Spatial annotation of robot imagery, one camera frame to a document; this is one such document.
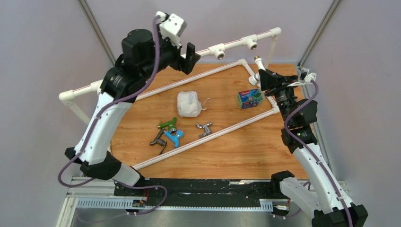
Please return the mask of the white PVC pipe frame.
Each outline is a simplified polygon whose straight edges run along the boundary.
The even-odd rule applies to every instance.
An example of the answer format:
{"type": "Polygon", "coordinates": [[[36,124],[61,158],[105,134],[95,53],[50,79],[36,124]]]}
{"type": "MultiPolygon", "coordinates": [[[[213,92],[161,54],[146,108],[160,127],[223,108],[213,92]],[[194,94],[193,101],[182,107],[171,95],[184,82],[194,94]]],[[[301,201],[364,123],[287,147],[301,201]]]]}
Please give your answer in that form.
{"type": "MultiPolygon", "coordinates": [[[[273,49],[275,48],[276,42],[281,34],[281,29],[279,27],[273,28],[267,32],[263,32],[260,34],[253,34],[246,37],[243,37],[239,40],[231,41],[226,44],[217,44],[211,47],[208,47],[205,50],[197,51],[201,57],[207,55],[216,55],[217,58],[221,58],[224,54],[224,50],[235,48],[238,46],[247,45],[249,42],[256,43],[259,39],[272,38],[271,50],[269,52],[269,56],[272,55],[273,49]]],[[[104,163],[107,159],[107,156],[110,154],[110,141],[117,129],[118,124],[121,122],[122,117],[126,114],[128,109],[131,107],[132,103],[126,101],[124,98],[118,100],[115,104],[109,95],[103,95],[103,85],[106,83],[106,80],[99,80],[91,83],[86,87],[81,87],[76,90],[70,90],[60,93],[59,99],[64,103],[70,103],[71,110],[78,115],[85,123],[88,124],[87,132],[84,133],[80,142],[77,146],[73,148],[66,149],[65,155],[70,159],[71,162],[78,163],[80,165],[84,163],[88,163],[89,166],[96,166],[104,163]],[[86,94],[89,91],[96,91],[98,93],[98,101],[99,103],[96,106],[96,110],[91,119],[82,113],[81,109],[75,105],[74,98],[76,96],[86,94]]],[[[212,139],[223,136],[229,132],[233,132],[237,129],[240,129],[246,125],[254,123],[258,120],[271,116],[273,114],[277,114],[279,112],[279,107],[277,102],[269,97],[268,101],[270,102],[272,108],[269,111],[266,111],[262,114],[249,118],[245,121],[239,122],[230,127],[224,128],[220,131],[212,133],[206,137],[195,140],[191,143],[179,146],[169,152],[161,154],[157,157],[151,158],[147,161],[139,163],[133,166],[134,169],[139,170],[145,168],[154,163],[165,160],[169,157],[187,151],[191,148],[194,148],[198,145],[204,144],[212,139]]]]}

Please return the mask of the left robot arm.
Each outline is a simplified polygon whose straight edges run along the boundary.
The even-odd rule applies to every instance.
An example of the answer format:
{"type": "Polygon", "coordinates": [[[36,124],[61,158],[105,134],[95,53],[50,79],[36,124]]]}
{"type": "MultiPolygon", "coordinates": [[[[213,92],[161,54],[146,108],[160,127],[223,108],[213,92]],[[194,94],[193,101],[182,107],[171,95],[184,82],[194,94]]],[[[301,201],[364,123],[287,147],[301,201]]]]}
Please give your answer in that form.
{"type": "Polygon", "coordinates": [[[155,78],[167,67],[189,74],[200,55],[192,43],[187,44],[186,56],[181,45],[159,31],[135,29],[122,40],[122,53],[110,68],[100,86],[94,114],[80,142],[65,150],[70,163],[80,165],[88,177],[115,180],[133,196],[144,192],[141,174],[123,164],[107,149],[122,118],[155,78]]]}

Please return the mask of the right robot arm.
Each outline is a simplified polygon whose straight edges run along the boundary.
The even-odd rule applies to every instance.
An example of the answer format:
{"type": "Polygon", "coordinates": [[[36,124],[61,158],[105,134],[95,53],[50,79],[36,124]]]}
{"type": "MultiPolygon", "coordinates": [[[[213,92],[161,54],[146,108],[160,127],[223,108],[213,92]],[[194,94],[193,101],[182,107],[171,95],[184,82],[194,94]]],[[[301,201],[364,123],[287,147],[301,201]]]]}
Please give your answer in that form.
{"type": "Polygon", "coordinates": [[[356,205],[340,186],[323,157],[311,128],[317,121],[316,74],[299,78],[259,69],[261,90],[274,97],[284,121],[284,145],[301,164],[314,188],[310,192],[289,171],[271,176],[270,192],[291,199],[310,219],[313,227],[362,227],[368,217],[364,205],[356,205]]]}

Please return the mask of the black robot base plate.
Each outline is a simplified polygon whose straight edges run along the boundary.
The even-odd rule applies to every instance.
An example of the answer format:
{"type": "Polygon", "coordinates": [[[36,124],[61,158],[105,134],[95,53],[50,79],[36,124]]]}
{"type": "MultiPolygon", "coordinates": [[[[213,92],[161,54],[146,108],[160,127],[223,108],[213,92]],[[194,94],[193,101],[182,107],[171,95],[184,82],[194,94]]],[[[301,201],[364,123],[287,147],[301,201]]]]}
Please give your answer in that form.
{"type": "Polygon", "coordinates": [[[146,178],[139,183],[142,189],[116,184],[114,195],[144,196],[149,198],[148,205],[156,205],[163,199],[164,190],[147,187],[160,185],[167,189],[162,206],[256,208],[263,199],[288,201],[278,184],[269,180],[146,178]]]}

